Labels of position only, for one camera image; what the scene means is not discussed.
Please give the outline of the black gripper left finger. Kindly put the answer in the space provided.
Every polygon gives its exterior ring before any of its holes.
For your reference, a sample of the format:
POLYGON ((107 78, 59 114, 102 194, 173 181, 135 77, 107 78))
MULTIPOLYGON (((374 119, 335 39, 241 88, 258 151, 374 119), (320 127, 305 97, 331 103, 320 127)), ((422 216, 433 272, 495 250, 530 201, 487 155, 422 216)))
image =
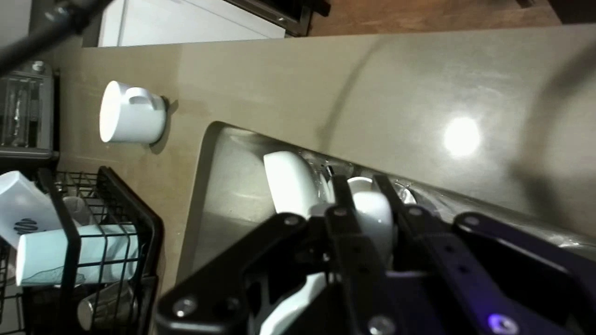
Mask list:
POLYGON ((355 224, 344 177, 331 179, 336 203, 308 222, 275 214, 163 294, 156 306, 158 335, 258 335, 273 311, 310 274, 333 278, 333 326, 364 335, 374 317, 394 326, 385 266, 355 224))

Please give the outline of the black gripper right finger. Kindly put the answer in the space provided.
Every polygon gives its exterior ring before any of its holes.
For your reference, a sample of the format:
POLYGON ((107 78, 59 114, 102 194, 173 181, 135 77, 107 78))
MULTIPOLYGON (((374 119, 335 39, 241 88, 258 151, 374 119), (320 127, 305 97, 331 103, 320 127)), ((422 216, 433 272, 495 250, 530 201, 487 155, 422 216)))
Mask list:
POLYGON ((596 335, 593 261, 502 220, 444 222, 376 177, 392 214, 389 268, 411 278, 413 335, 596 335))

